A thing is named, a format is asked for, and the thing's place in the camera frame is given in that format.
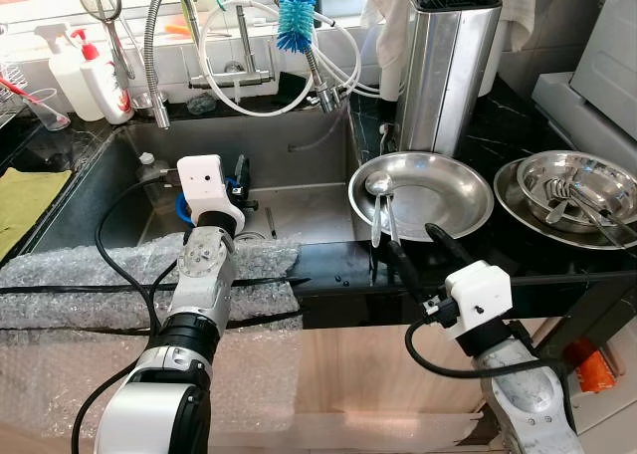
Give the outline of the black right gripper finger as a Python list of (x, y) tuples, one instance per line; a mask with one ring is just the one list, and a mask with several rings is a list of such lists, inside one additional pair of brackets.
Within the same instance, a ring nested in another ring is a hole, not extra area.
[(411, 263), (411, 259), (408, 254), (402, 250), (402, 246), (399, 243), (395, 243), (394, 240), (386, 240), (386, 253), (388, 263), (394, 267), (402, 281), (402, 286), (413, 301), (424, 300), (424, 290), (422, 282), (419, 280), (419, 273), (414, 264)]
[(429, 240), (436, 244), (440, 250), (445, 251), (456, 263), (459, 263), (460, 267), (470, 266), (470, 264), (475, 262), (473, 255), (455, 237), (452, 237), (445, 228), (436, 225), (436, 223), (427, 223), (426, 232)]

